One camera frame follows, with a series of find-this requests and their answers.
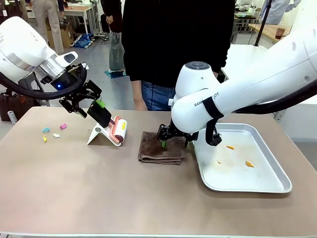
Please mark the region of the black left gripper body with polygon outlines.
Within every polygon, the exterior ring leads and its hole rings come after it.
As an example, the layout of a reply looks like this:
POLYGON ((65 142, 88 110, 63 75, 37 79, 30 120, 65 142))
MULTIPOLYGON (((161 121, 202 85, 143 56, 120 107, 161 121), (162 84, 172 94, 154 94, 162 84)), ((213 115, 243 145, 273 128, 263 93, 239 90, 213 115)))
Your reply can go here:
POLYGON ((70 95, 80 89, 87 78, 87 70, 81 64, 72 68, 70 72, 65 72, 50 85, 56 89, 51 99, 58 99, 70 95))

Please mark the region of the person's right hand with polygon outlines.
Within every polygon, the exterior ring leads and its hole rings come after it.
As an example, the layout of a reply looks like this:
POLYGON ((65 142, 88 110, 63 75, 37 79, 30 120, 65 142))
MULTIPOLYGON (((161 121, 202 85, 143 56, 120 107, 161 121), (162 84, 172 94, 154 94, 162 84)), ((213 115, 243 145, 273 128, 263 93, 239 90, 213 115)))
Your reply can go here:
POLYGON ((146 103, 144 102, 142 96, 141 97, 134 97, 134 109, 137 111, 146 111, 147 106, 146 103))

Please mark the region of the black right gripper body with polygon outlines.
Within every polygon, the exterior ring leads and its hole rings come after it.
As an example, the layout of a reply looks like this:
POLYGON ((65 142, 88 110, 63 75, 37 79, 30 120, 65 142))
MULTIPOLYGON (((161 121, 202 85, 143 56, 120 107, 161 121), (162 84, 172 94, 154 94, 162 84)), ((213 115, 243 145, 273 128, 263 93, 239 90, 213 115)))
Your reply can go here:
POLYGON ((173 121, 170 122, 170 134, 174 137, 190 137, 190 133, 182 132, 180 131, 173 123, 173 121))

